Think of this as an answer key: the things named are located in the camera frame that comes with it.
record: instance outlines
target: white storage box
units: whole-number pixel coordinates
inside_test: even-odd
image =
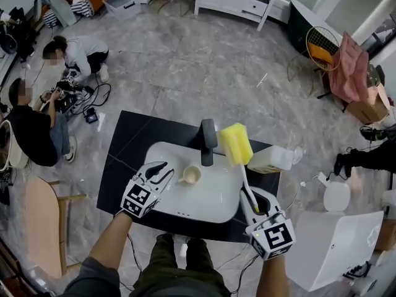
[[[140,0],[103,0],[107,11],[118,20],[126,20],[138,14],[142,9]]]

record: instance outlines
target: drawer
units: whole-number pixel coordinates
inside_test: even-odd
[[[263,16],[268,4],[258,0],[246,0],[243,11],[248,11],[255,15]]]

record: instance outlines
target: wooden stool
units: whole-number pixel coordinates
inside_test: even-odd
[[[26,186],[25,221],[29,259],[48,275],[60,278],[81,263],[66,266],[66,202],[85,195],[57,197],[52,186],[39,177]]]

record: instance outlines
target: person's hair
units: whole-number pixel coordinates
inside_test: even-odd
[[[61,50],[63,53],[66,51],[67,41],[60,35],[54,37],[43,49],[43,59],[50,59],[51,54],[56,50]]]
[[[18,105],[18,96],[22,86],[25,86],[25,81],[21,78],[16,78],[11,84],[10,90],[8,91],[8,98],[10,99],[12,106]]]

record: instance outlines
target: gray sleeve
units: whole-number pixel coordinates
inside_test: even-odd
[[[86,258],[80,274],[66,287],[62,297],[120,297],[117,270],[101,265],[92,257]]]

